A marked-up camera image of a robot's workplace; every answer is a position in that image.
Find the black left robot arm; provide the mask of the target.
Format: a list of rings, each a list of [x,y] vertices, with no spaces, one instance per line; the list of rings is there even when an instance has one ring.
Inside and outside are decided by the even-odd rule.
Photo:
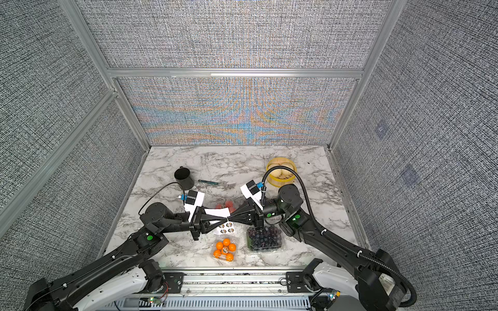
[[[157,292],[165,281],[152,257],[168,245],[165,234],[189,231],[198,240],[226,222],[207,214],[203,207],[173,213],[162,203],[150,205],[140,219],[143,227],[107,255],[65,277],[34,282],[23,309],[97,310],[134,292]]]

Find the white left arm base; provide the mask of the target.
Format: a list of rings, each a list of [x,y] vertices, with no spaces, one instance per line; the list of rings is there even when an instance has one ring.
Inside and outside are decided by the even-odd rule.
[[[157,293],[163,290],[165,277],[155,260],[123,272],[95,290],[86,294],[73,308],[77,310],[98,310],[114,301],[142,291]]]

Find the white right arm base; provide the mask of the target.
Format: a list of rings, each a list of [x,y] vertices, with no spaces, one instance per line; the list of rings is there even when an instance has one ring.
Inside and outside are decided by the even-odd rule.
[[[325,263],[322,259],[313,259],[303,270],[317,285],[330,288],[356,300],[359,299],[356,286],[358,282],[344,268]]]

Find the white fruit sticker sheet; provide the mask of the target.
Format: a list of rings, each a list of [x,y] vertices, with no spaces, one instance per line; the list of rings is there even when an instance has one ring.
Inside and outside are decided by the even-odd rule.
[[[216,225],[214,230],[211,231],[214,235],[234,235],[237,231],[234,222],[229,221],[228,217],[231,215],[229,208],[223,209],[206,209],[207,215],[215,216],[215,220],[210,220],[210,225]]]

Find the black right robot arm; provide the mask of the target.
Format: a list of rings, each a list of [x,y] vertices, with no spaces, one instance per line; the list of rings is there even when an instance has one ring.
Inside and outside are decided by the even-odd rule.
[[[266,187],[253,181],[241,186],[245,204],[229,218],[232,222],[258,227],[280,216],[280,229],[291,238],[322,252],[344,268],[354,279],[353,291],[365,310],[397,310],[417,301],[417,292],[383,250],[372,252],[348,242],[318,222],[305,189],[285,185],[275,199],[266,199]]]

